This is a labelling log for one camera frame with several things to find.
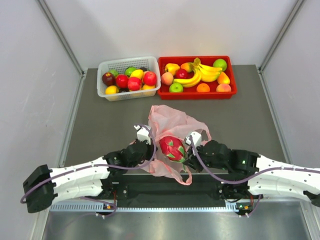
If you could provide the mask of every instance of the red apple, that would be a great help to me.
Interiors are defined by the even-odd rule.
[[[111,72],[107,72],[102,75],[102,82],[109,87],[116,84],[116,78]]]
[[[175,72],[176,79],[186,79],[188,77],[188,72],[185,69],[180,68]]]
[[[128,80],[129,80],[129,78],[126,75],[119,74],[116,77],[115,82],[119,88],[126,89],[128,87]]]
[[[130,77],[128,81],[128,89],[130,91],[138,91],[141,89],[142,81],[137,77]]]
[[[153,71],[147,71],[143,77],[143,83],[149,86],[157,84],[157,75]]]

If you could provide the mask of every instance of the pink mesh bag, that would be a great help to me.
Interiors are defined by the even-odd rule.
[[[149,113],[148,125],[152,128],[152,134],[155,137],[158,151],[156,159],[153,160],[143,170],[152,174],[155,177],[165,176],[174,178],[182,185],[190,185],[192,183],[192,174],[188,167],[180,162],[172,162],[163,155],[159,147],[159,141],[163,137],[173,136],[184,142],[185,137],[192,131],[197,131],[200,134],[204,131],[207,135],[207,140],[211,140],[209,129],[206,124],[199,122],[185,112],[176,110],[166,105],[154,105]],[[185,169],[189,177],[184,182],[180,172]]]

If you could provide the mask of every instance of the banana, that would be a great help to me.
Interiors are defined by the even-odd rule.
[[[208,71],[200,66],[198,66],[198,69],[204,74],[204,75],[216,75],[216,74],[220,74],[221,71]]]
[[[195,82],[196,80],[198,80],[198,78],[201,78],[201,75],[200,75],[200,71],[198,69],[195,69],[194,70],[194,75],[192,78],[187,78],[187,79],[184,79],[184,78],[175,78],[173,80],[174,83],[179,83],[183,86],[185,85],[189,85],[189,84],[192,84],[193,82]]]
[[[191,82],[190,84],[183,85],[184,88],[191,88],[195,85],[197,85],[201,81],[201,73],[198,69],[195,70],[194,75],[196,76],[195,80]]]
[[[221,67],[213,67],[213,66],[203,65],[201,63],[198,66],[203,68],[204,70],[209,71],[209,72],[222,72]]]
[[[217,80],[217,78],[220,76],[220,72],[213,72],[211,74],[204,74],[200,70],[201,80],[207,83],[213,82]]]

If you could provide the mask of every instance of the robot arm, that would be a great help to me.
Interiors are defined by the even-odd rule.
[[[39,166],[24,181],[26,203],[29,213],[42,211],[52,204],[66,199],[90,196],[106,199],[112,192],[113,176],[125,174],[145,160],[151,160],[156,152],[149,136],[150,127],[135,126],[136,141],[127,148],[113,151],[96,160],[63,168]],[[234,150],[214,140],[202,144],[201,134],[192,132],[185,139],[189,146],[183,163],[202,172],[204,169],[217,182],[221,200],[257,198],[265,195],[295,197],[320,207],[320,183],[318,168],[304,168],[278,162],[247,150]],[[208,168],[227,170],[227,179],[221,179]]]
[[[194,144],[183,163],[197,172],[204,168],[227,170],[235,181],[220,180],[229,189],[247,189],[252,195],[294,197],[320,207],[320,168],[305,168],[269,159],[246,150],[231,150],[214,140],[201,145],[201,134],[192,132],[187,145]]]
[[[110,152],[96,160],[75,166],[37,167],[23,183],[25,196],[21,202],[27,204],[28,212],[36,213],[67,199],[109,196],[110,185],[101,180],[125,174],[130,168],[142,164],[153,156],[154,145],[146,129],[150,130],[150,127],[134,127],[137,130],[137,139],[125,149]]]

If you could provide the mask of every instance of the white plastic basket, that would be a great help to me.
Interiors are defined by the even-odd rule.
[[[156,74],[156,86],[154,89],[121,92],[116,94],[105,94],[107,86],[102,82],[103,74],[110,69],[115,69],[119,74],[124,74],[128,67],[142,68],[145,67]],[[161,87],[161,76],[157,59],[154,56],[134,57],[112,61],[104,61],[100,63],[98,68],[98,75],[96,79],[96,89],[98,95],[107,100],[119,101],[125,99],[135,99],[154,96],[157,90]]]

